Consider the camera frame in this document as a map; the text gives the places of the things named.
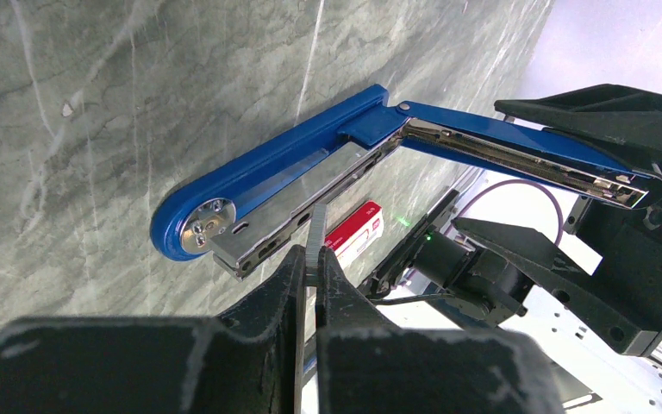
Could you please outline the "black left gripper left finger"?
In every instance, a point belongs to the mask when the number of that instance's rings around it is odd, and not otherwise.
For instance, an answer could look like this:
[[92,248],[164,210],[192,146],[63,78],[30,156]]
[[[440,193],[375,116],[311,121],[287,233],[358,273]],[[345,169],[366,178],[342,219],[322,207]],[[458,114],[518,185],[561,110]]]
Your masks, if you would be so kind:
[[215,317],[22,317],[0,413],[297,413],[305,251]]

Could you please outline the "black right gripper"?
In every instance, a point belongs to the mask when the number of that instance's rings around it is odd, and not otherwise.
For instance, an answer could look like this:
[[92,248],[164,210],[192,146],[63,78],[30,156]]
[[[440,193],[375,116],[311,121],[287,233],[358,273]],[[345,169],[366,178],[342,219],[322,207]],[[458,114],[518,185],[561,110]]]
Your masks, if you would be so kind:
[[[571,136],[643,171],[662,172],[662,94],[601,84],[494,108]],[[648,356],[662,342],[662,199],[624,210],[579,196],[571,234],[601,260],[590,275],[541,232],[473,218],[453,227],[513,264],[618,354]]]

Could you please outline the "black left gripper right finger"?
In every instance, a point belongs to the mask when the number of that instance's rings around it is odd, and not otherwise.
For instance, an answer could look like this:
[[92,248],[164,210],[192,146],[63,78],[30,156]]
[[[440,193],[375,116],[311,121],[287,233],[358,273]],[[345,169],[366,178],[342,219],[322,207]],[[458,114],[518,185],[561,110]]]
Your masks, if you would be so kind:
[[322,413],[560,413],[548,359],[501,329],[404,329],[354,287],[335,253],[317,256]]

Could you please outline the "red white staples box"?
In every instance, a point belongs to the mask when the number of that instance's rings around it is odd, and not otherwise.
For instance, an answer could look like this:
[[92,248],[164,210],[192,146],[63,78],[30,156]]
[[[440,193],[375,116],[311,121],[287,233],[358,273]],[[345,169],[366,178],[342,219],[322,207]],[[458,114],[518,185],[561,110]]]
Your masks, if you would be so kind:
[[325,246],[334,251],[342,268],[357,260],[384,232],[382,206],[368,200],[325,237]]

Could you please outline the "grey staple strip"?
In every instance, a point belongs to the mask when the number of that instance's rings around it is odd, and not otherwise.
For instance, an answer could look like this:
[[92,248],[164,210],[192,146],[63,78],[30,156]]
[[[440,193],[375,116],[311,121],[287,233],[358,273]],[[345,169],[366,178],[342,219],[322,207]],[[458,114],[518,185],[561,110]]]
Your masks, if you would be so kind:
[[319,274],[319,254],[325,244],[328,206],[316,204],[312,211],[305,252],[305,285],[317,287]]

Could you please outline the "blue black stapler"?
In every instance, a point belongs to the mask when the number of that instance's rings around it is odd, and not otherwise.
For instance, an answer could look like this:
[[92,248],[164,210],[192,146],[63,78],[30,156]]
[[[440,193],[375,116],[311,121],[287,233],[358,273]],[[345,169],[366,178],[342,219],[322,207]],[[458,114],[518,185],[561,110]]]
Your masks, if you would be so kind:
[[153,214],[154,247],[175,261],[213,254],[244,279],[318,204],[401,147],[634,210],[662,198],[662,176],[576,140],[422,103],[387,103],[372,85],[179,187]]

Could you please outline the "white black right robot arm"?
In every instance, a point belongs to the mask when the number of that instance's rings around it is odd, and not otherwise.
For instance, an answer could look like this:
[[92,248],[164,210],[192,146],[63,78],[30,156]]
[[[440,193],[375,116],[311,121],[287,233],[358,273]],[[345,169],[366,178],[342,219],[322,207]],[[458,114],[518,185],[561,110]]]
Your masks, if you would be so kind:
[[462,217],[473,249],[425,224],[403,265],[491,326],[524,315],[538,285],[616,353],[649,355],[662,342],[662,94],[603,84],[495,107],[505,120],[415,111],[405,142],[576,193],[559,226],[600,255],[595,272],[534,229]]

